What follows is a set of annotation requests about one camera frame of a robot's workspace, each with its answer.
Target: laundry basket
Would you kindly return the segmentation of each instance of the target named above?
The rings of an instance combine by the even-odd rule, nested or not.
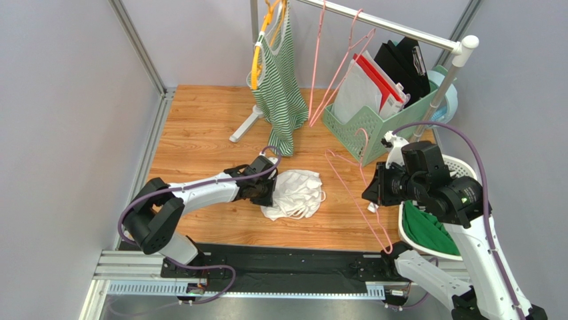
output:
[[[447,70],[442,66],[436,66],[433,70],[447,75]],[[372,108],[368,106],[363,106],[353,118],[343,124],[331,111],[333,105],[329,105],[323,112],[323,124],[325,124],[356,160],[361,158],[361,153],[365,146],[365,137],[363,135],[355,135],[355,133],[359,128],[366,130],[369,136],[369,144],[361,160],[363,166],[365,166],[387,152],[387,149],[381,143],[381,139],[385,136],[386,132],[410,122],[422,120],[438,88],[435,84],[430,82],[430,89],[431,92],[428,95],[388,119],[380,118],[375,110],[372,110]],[[414,129],[415,128],[412,127],[406,128],[397,133],[397,135],[408,139],[412,135],[412,132],[414,132]]]
[[[448,155],[443,155],[443,158],[444,158],[444,163],[449,167],[449,170],[455,171],[457,173],[457,177],[468,176],[468,177],[472,177],[475,180],[477,180],[477,175],[475,174],[474,170],[464,161],[457,159],[457,158],[454,158],[454,157],[450,157]],[[449,255],[447,253],[441,253],[441,252],[438,252],[438,251],[434,251],[432,249],[428,249],[428,248],[423,247],[423,246],[419,245],[418,243],[412,241],[412,239],[410,239],[404,231],[403,216],[404,216],[404,202],[402,202],[402,204],[399,206],[399,228],[398,228],[398,230],[399,230],[399,236],[400,236],[402,241],[408,243],[414,249],[422,251],[422,252],[424,252],[428,255],[434,255],[436,257],[449,259],[449,260],[462,261],[462,258],[458,255]]]

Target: green cloth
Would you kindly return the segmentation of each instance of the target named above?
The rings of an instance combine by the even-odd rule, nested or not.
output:
[[[403,228],[416,244],[449,255],[460,255],[444,225],[438,218],[420,211],[412,201],[404,203]]]
[[[252,90],[257,106],[264,113],[266,120],[272,124],[268,144],[278,147],[282,155],[288,157],[294,154],[292,133],[302,127],[308,118],[308,107],[300,94],[294,75],[290,2],[286,1],[287,8],[282,29],[273,28],[266,36],[263,33],[259,35],[256,45],[261,48],[259,60],[262,61],[262,72],[258,88]],[[273,22],[274,26],[279,25],[281,16],[279,11],[278,21]],[[247,78],[249,86],[251,86],[251,76],[249,74]]]

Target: wood grain surface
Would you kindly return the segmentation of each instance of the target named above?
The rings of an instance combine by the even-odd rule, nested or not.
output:
[[[308,98],[309,90],[303,90],[303,94]],[[316,106],[322,96],[323,90],[316,90]],[[250,89],[246,87],[179,86],[149,178],[161,177],[166,183],[186,182],[252,162],[268,142],[270,124],[258,121],[238,143],[230,142],[229,136],[251,114],[254,104]],[[432,140],[432,132],[426,132],[425,139]],[[314,216],[272,221],[263,216],[260,207],[248,201],[237,201],[194,211],[182,218],[177,230],[194,241],[206,243],[380,251],[381,245],[324,157],[325,150],[330,149],[353,160],[349,152],[321,120],[314,127],[305,124],[296,130],[294,143],[294,156],[284,158],[279,170],[320,172],[327,200]],[[386,245],[386,236],[378,228],[375,214],[366,210],[368,201],[361,199],[366,186],[358,167],[340,159],[333,163]],[[363,169],[370,181],[374,163]],[[381,222],[393,242],[399,240],[397,214],[398,207],[379,210]]]

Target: green plastic basket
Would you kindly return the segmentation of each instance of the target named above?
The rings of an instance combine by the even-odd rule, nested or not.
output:
[[[442,66],[436,66],[433,70],[447,75],[447,70]],[[368,165],[387,152],[387,149],[381,143],[381,139],[388,131],[392,131],[410,122],[422,120],[437,91],[437,86],[432,82],[430,82],[430,88],[431,92],[428,95],[386,120],[380,118],[370,107],[363,106],[353,118],[346,124],[342,124],[331,111],[332,104],[327,106],[323,112],[323,123],[356,160],[361,158],[361,153],[365,146],[365,135],[355,135],[355,132],[357,132],[359,128],[365,129],[369,136],[369,146],[361,162],[363,165]],[[406,128],[397,135],[408,139],[412,136],[414,129],[414,127]]]

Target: white laundry basket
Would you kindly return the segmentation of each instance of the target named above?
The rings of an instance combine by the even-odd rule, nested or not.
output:
[[[463,162],[460,159],[450,157],[448,155],[443,155],[443,158],[444,158],[444,163],[449,167],[449,170],[450,171],[456,171],[458,177],[468,176],[468,177],[472,177],[475,180],[477,180],[477,175],[475,174],[474,170],[467,163]],[[422,251],[422,252],[424,252],[428,255],[434,255],[436,257],[455,260],[455,261],[462,261],[462,258],[458,255],[449,255],[447,253],[441,253],[441,252],[438,252],[438,251],[434,251],[432,249],[422,247],[421,245],[412,241],[412,239],[410,239],[408,237],[408,235],[406,234],[406,232],[404,231],[403,224],[402,224],[403,214],[404,214],[404,203],[402,203],[399,206],[399,227],[398,227],[398,230],[399,230],[399,236],[402,239],[402,241],[408,243],[414,249]]]

